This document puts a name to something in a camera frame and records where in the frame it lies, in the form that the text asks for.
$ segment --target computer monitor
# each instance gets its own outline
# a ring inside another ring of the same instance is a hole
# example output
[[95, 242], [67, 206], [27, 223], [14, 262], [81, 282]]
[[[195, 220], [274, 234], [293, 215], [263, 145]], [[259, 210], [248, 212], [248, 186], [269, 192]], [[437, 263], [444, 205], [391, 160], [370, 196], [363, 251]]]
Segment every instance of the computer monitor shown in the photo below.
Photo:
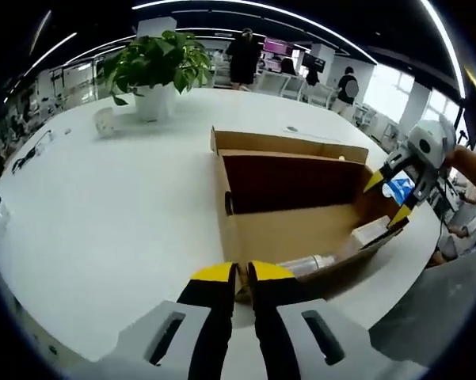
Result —
[[285, 41], [274, 40], [273, 38], [266, 37], [262, 50], [278, 55], [286, 55], [287, 57], [292, 57], [292, 52], [294, 51], [294, 48]]
[[319, 73], [323, 73], [324, 69], [326, 68], [326, 61], [308, 53], [304, 53], [301, 64], [307, 68], [314, 67]]

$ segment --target cable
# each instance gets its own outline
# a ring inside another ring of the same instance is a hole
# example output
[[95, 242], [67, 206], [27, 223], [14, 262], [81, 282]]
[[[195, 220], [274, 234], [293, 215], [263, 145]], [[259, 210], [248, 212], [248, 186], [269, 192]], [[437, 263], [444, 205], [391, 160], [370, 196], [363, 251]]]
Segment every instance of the cable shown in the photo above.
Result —
[[35, 150], [37, 145], [39, 145], [40, 140], [44, 138], [45, 135], [48, 133], [51, 133], [51, 129], [48, 129], [47, 131], [44, 132], [42, 136], [40, 136], [40, 139], [37, 140], [37, 142], [34, 144], [33, 148], [28, 151], [28, 153], [23, 157], [23, 158], [18, 158], [14, 164], [13, 164], [13, 169], [12, 172], [15, 174], [19, 169], [22, 169], [23, 166], [30, 161], [33, 157], [35, 157]]
[[[447, 179], [444, 179], [444, 196], [447, 198]], [[442, 228], [444, 226], [444, 217], [440, 216], [440, 232], [438, 233], [438, 240], [436, 241], [436, 246], [438, 247], [438, 243], [440, 243], [440, 239], [442, 238]]]

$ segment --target potted plant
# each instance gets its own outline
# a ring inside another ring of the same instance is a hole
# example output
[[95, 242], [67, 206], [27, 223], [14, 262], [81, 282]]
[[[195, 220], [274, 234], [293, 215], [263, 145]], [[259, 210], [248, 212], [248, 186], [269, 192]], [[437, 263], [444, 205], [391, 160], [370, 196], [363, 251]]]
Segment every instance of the potted plant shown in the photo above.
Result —
[[142, 36], [106, 59], [101, 76], [117, 105], [116, 95], [133, 93], [142, 121], [165, 119], [173, 109], [175, 91], [189, 91], [194, 81], [209, 79], [210, 60], [192, 33], [166, 30], [162, 37]]

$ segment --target white flower pot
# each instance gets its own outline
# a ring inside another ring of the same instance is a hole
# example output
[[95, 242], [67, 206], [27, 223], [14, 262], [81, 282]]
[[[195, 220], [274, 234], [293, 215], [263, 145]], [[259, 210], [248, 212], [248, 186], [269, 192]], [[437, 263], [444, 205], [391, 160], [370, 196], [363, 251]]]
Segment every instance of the white flower pot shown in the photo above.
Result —
[[134, 96], [137, 115], [141, 121], [163, 121], [173, 114], [176, 89], [171, 82], [168, 85], [156, 85], [151, 89], [147, 85], [137, 88], [141, 97]]

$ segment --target cardboard box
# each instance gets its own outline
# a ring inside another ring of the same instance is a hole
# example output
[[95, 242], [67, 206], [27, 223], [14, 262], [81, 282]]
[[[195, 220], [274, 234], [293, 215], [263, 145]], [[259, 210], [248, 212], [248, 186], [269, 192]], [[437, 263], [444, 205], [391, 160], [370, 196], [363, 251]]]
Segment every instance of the cardboard box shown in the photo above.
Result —
[[372, 175], [366, 149], [214, 128], [211, 148], [223, 251], [239, 264], [244, 287], [251, 260], [336, 256], [301, 278], [309, 280], [372, 256], [408, 222], [353, 255], [340, 254], [354, 229], [399, 210], [379, 191], [363, 194]]

